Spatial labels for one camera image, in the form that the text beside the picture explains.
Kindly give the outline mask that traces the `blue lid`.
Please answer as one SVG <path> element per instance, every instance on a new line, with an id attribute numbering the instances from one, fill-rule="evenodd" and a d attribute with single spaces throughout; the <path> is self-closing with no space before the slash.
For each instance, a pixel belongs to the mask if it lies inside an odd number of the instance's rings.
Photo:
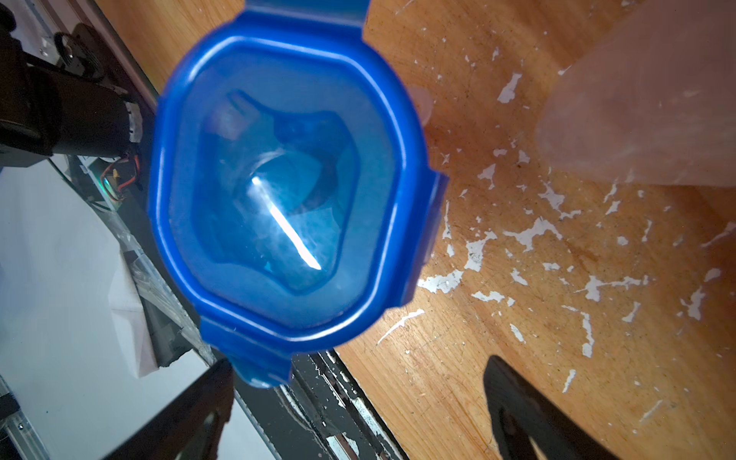
<path id="1" fill-rule="evenodd" d="M 366 1 L 249 1 L 161 95 L 149 186 L 160 254 L 246 383 L 411 302 L 449 180 L 363 39 Z"/>

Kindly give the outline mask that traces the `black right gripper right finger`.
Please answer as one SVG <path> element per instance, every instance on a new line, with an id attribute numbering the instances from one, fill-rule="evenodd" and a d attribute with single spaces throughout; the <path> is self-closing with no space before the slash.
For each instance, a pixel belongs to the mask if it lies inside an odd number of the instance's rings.
<path id="1" fill-rule="evenodd" d="M 483 384 L 503 459 L 615 458 L 500 356 L 490 356 Z"/>

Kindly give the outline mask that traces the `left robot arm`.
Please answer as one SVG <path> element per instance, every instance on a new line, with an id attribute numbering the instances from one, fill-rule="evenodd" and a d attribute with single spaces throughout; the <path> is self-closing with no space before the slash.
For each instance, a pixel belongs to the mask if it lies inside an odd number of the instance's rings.
<path id="1" fill-rule="evenodd" d="M 59 58 L 24 51 L 1 8 L 1 165 L 28 168 L 55 154 L 132 159 L 144 137 L 136 98 L 111 72 L 113 55 L 84 23 L 56 32 Z"/>

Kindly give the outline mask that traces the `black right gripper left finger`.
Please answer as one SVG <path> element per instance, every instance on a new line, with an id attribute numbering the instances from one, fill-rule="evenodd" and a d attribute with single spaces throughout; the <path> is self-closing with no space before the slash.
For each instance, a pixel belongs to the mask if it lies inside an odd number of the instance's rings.
<path id="1" fill-rule="evenodd" d="M 108 459 L 216 459 L 235 399 L 234 370 L 219 360 Z"/>

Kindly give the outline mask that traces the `clear plastic container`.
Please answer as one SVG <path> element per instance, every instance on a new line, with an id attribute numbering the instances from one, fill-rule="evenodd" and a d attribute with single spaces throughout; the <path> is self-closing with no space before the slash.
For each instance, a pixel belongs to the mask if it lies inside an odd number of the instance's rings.
<path id="1" fill-rule="evenodd" d="M 590 180 L 735 183 L 735 5 L 647 1 L 563 74 L 540 157 Z"/>

